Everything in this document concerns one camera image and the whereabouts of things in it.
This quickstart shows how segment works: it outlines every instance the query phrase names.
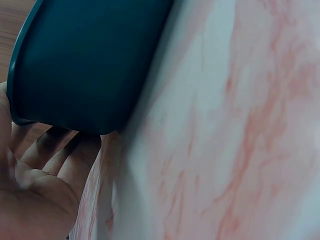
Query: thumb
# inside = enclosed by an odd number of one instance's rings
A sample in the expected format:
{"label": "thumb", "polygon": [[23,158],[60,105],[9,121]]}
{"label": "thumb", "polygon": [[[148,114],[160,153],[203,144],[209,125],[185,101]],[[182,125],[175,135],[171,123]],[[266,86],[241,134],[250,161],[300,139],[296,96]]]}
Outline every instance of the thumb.
{"label": "thumb", "polygon": [[7,83],[0,83],[0,156],[9,146],[11,135],[10,104],[7,97]]}

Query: dark teal plastic container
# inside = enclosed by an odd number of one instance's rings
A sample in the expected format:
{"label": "dark teal plastic container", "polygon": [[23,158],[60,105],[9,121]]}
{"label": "dark teal plastic container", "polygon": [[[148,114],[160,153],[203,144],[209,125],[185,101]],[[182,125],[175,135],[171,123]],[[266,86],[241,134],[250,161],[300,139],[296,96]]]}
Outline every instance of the dark teal plastic container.
{"label": "dark teal plastic container", "polygon": [[173,0],[38,0],[7,95],[18,125],[108,134],[135,106]]}

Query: pink marble pattern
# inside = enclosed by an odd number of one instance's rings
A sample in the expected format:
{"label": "pink marble pattern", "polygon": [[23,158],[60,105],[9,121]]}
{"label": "pink marble pattern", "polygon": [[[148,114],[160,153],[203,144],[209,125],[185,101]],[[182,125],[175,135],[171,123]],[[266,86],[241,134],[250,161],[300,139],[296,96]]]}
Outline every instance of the pink marble pattern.
{"label": "pink marble pattern", "polygon": [[320,240],[320,1],[176,1],[75,240]]}

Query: hand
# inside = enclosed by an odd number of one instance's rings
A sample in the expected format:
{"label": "hand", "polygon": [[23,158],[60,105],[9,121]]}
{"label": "hand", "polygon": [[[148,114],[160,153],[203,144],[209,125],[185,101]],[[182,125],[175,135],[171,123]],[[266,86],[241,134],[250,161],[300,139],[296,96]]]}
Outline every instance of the hand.
{"label": "hand", "polygon": [[6,84],[0,83],[0,236],[64,240],[77,219],[101,138],[78,133],[56,153],[69,132],[52,127],[16,159],[30,128],[12,124]]}

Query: wooden floor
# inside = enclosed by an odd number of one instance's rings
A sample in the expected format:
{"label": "wooden floor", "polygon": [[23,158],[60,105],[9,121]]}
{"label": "wooden floor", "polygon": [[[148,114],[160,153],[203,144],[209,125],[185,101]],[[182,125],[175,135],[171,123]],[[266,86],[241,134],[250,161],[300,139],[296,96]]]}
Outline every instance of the wooden floor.
{"label": "wooden floor", "polygon": [[[7,80],[8,66],[17,35],[35,1],[0,0],[0,82]],[[48,128],[49,126],[44,124],[33,127],[17,153],[17,157],[20,158],[34,140]]]}

